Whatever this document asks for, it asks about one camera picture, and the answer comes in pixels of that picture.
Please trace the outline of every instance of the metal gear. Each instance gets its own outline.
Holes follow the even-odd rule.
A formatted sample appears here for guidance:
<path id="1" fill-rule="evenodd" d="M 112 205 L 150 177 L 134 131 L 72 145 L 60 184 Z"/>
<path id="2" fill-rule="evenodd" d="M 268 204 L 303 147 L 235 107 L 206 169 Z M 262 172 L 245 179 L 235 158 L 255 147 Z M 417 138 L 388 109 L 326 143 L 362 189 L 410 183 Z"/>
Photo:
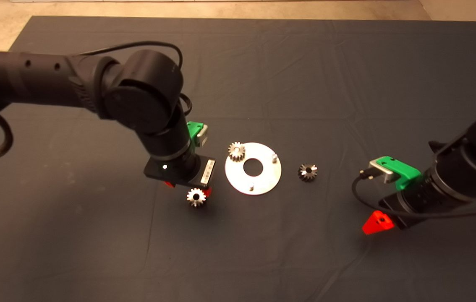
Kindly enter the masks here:
<path id="1" fill-rule="evenodd" d="M 246 148 L 240 142 L 231 143 L 229 146 L 229 157 L 232 161 L 239 162 L 246 156 Z"/>
<path id="2" fill-rule="evenodd" d="M 206 201 L 206 195 L 201 189 L 191 189 L 186 195 L 186 200 L 190 203 L 192 207 L 199 208 L 204 205 Z"/>
<path id="3" fill-rule="evenodd" d="M 298 169 L 298 176 L 304 182 L 311 182 L 318 175 L 317 170 L 318 168 L 314 164 L 302 164 Z"/>

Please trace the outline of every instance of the concrete floor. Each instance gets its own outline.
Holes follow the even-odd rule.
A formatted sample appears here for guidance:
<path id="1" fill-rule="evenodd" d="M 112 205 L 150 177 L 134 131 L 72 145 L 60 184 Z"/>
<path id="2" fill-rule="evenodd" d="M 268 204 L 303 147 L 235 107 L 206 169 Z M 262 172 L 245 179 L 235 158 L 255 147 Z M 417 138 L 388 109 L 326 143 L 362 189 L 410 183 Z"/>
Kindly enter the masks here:
<path id="1" fill-rule="evenodd" d="M 31 16 L 270 19 L 400 19 L 476 21 L 475 0 L 343 0 L 293 2 L 57 2 L 0 0 L 0 50 Z"/>

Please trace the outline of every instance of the small gear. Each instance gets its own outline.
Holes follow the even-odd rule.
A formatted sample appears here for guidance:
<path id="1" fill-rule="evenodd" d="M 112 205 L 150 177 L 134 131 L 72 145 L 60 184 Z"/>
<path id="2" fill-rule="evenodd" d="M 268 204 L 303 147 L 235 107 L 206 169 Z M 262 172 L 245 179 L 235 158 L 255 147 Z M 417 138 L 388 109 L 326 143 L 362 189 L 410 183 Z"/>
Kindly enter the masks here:
<path id="1" fill-rule="evenodd" d="M 317 176 L 317 166 L 314 164 L 302 164 L 298 169 L 298 176 L 304 182 L 311 182 Z"/>
<path id="2" fill-rule="evenodd" d="M 229 146 L 229 157 L 232 161 L 239 162 L 246 156 L 246 148 L 240 142 L 231 143 Z"/>
<path id="3" fill-rule="evenodd" d="M 192 207 L 199 208 L 204 205 L 206 201 L 206 195 L 201 189 L 191 189 L 186 195 L 186 200 L 190 203 Z"/>

